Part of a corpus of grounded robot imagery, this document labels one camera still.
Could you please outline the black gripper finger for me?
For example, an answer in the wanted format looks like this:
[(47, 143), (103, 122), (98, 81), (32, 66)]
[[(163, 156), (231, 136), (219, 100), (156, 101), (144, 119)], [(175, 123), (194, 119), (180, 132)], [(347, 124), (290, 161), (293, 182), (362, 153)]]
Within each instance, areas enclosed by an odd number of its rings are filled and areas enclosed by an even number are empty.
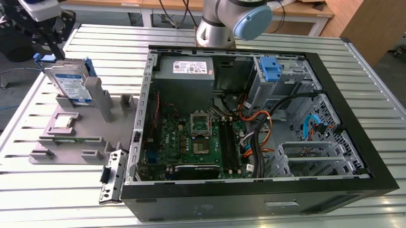
[(55, 24), (52, 26), (54, 41), (51, 50), (56, 59), (66, 58), (63, 44), (68, 40), (75, 23), (76, 13), (74, 11), (62, 11), (60, 16), (56, 17)]
[(52, 54), (40, 45), (35, 45), (15, 27), (0, 29), (0, 53), (7, 59), (32, 59), (36, 53)]

